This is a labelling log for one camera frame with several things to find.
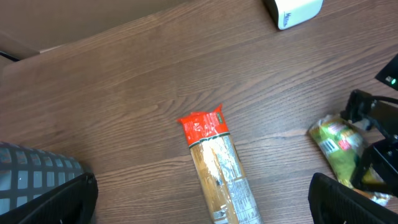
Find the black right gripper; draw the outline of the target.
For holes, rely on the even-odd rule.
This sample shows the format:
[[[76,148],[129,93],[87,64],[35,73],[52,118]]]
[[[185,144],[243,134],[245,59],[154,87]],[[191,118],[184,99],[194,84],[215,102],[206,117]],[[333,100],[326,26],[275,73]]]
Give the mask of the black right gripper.
[[[397,90],[397,55],[375,76],[381,83]],[[397,98],[374,96],[362,90],[351,92],[340,117],[357,128],[378,129],[386,138],[367,147],[351,176],[354,188],[397,196]],[[369,183],[364,176],[372,168],[383,180]]]

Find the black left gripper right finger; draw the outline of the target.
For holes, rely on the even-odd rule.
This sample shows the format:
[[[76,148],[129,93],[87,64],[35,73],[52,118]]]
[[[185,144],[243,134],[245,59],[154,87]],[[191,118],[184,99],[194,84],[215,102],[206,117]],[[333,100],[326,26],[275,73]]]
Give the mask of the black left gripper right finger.
[[[396,213],[319,172],[308,202],[314,224],[397,224]]]

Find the orange noodle packet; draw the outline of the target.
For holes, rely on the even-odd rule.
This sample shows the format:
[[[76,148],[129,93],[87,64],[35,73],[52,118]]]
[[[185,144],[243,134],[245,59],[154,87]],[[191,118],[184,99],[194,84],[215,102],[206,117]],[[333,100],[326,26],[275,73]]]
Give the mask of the orange noodle packet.
[[[214,224],[260,224],[260,211],[222,113],[196,111],[178,119]]]

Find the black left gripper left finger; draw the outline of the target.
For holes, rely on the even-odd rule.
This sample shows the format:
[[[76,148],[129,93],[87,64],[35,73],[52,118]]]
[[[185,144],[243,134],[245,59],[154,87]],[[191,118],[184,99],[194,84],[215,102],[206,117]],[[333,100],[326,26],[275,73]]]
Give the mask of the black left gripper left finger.
[[[95,175],[86,172],[1,215],[1,224],[94,223],[97,198]]]

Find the green tea packet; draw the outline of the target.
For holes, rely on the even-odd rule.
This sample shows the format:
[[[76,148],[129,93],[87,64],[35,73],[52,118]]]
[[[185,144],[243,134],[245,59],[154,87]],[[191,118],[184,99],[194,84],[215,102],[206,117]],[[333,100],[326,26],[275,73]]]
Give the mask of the green tea packet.
[[[367,146],[355,128],[339,116],[329,114],[316,121],[308,133],[326,157],[339,183],[382,206],[388,204],[391,195],[359,190],[351,183],[351,176]]]

